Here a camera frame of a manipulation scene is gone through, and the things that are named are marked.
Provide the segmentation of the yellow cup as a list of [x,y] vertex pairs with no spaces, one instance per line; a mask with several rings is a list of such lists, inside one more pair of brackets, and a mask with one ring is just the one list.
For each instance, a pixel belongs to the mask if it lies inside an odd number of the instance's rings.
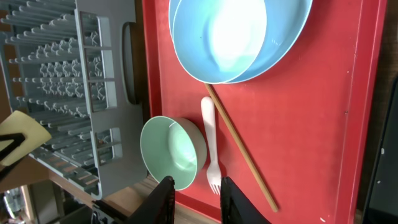
[[1,165],[11,166],[51,138],[34,118],[14,111],[1,123]]

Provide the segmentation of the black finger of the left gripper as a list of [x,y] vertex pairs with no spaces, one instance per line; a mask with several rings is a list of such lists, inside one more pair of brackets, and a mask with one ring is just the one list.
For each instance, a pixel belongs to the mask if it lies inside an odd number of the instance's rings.
[[[11,141],[11,143],[7,143],[6,146],[1,149],[2,161],[6,158],[6,156],[15,151],[16,148],[25,141],[25,136],[22,133],[1,135],[1,143],[5,143],[6,141]],[[13,162],[9,166],[5,166],[5,168],[3,168],[3,170],[1,171],[1,180],[7,177],[9,173],[15,168],[15,166],[20,163],[21,160],[22,158],[20,157],[19,160],[17,160],[16,162]]]

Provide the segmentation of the green bowl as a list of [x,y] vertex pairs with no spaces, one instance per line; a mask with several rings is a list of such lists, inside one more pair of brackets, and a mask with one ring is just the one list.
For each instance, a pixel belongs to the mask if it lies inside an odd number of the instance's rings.
[[176,190],[192,185],[208,154],[205,138],[194,123],[167,116],[155,116],[146,122],[140,147],[150,175],[158,182],[171,176]]

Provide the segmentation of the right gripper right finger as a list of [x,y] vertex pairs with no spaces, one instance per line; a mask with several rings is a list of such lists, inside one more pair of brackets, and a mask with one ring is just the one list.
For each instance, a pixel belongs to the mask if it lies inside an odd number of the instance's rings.
[[271,224],[230,177],[221,179],[222,224]]

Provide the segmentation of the light blue bowl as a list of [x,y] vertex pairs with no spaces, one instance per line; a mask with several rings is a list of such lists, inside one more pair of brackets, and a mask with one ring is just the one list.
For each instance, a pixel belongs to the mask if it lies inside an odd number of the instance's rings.
[[219,84],[239,77],[254,63],[266,29],[263,0],[186,0],[177,5],[172,40],[191,77]]

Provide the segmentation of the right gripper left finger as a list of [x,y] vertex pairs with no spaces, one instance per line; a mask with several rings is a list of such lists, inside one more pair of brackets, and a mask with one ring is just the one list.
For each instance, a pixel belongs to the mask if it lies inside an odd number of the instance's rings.
[[129,224],[174,224],[175,181],[166,176],[140,207],[126,219]]

